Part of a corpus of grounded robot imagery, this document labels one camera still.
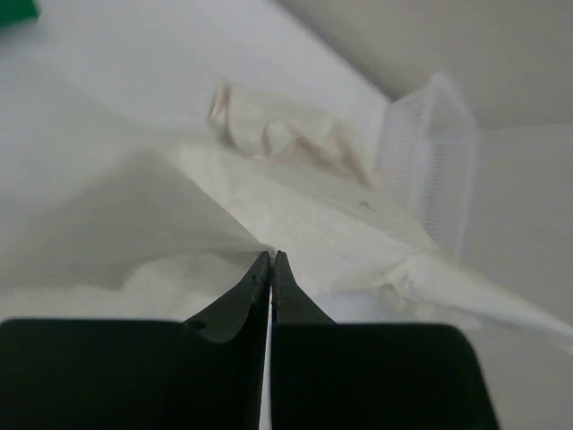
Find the white surface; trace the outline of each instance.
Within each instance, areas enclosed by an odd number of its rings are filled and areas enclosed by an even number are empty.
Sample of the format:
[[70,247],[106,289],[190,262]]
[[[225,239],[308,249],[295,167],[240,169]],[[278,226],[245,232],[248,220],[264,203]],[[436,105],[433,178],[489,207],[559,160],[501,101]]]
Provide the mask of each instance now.
[[90,97],[146,125],[203,126],[216,85],[232,79],[328,108],[355,121],[367,138],[380,133],[385,98],[272,2],[39,4],[34,28],[4,36],[0,60],[26,56],[51,65]]
[[[482,134],[464,260],[573,322],[573,123]],[[508,430],[573,427],[573,360],[510,331],[474,333]]]
[[393,99],[452,74],[486,129],[573,120],[569,0],[280,0]]

